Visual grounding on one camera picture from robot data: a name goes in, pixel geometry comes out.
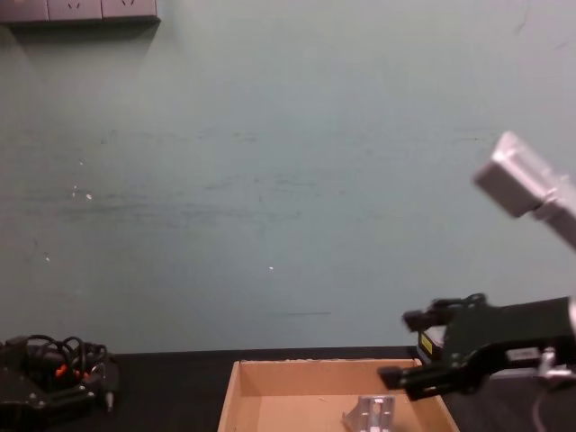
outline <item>metal bracket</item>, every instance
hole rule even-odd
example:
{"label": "metal bracket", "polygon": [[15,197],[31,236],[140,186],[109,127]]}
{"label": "metal bracket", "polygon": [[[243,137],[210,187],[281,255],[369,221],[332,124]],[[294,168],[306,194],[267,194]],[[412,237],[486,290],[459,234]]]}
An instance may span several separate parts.
{"label": "metal bracket", "polygon": [[350,432],[391,432],[393,417],[394,396],[360,396],[342,421]]}

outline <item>robotic arm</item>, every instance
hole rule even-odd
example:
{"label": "robotic arm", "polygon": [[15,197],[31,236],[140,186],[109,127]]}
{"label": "robotic arm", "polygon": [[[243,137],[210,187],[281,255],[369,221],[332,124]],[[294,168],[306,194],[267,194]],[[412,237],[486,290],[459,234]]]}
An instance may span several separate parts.
{"label": "robotic arm", "polygon": [[[474,181],[510,215],[532,212],[576,249],[576,190],[515,134],[502,135]],[[504,369],[535,367],[545,378],[576,378],[556,366],[576,365],[572,298],[494,307],[475,294],[435,300],[427,309],[406,312],[403,320],[410,331],[445,326],[439,361],[379,371],[389,389],[403,389],[412,400],[476,392],[486,377]]]}

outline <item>black table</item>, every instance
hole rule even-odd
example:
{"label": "black table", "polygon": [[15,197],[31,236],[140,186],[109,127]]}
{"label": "black table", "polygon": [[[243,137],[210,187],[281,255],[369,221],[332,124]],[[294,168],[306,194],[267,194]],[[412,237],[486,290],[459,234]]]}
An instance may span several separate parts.
{"label": "black table", "polygon": [[[299,358],[411,358],[412,347],[347,347],[211,351],[119,355],[122,395],[109,417],[93,415],[53,431],[215,431],[232,365],[237,360]],[[461,432],[540,432],[531,419],[542,387],[533,379],[491,380],[472,396],[452,394],[445,402]],[[576,389],[542,399],[547,432],[576,430]]]}

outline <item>light blue wall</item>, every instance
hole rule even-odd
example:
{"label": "light blue wall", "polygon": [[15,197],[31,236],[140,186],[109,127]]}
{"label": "light blue wall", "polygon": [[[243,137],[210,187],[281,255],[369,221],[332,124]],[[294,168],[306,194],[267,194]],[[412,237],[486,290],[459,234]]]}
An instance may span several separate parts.
{"label": "light blue wall", "polygon": [[0,32],[0,338],[396,345],[435,297],[572,292],[470,178],[505,129],[576,173],[576,3],[159,2]]}

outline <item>cardboard box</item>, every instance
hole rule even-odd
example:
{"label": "cardboard box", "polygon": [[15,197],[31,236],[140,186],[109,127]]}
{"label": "cardboard box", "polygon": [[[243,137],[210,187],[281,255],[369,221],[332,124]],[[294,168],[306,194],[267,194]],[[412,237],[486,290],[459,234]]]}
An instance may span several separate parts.
{"label": "cardboard box", "polygon": [[412,367],[419,360],[295,360],[236,362],[218,432],[347,432],[342,414],[358,396],[396,395],[394,430],[457,432],[439,397],[410,402],[387,391],[376,373],[385,366]]}

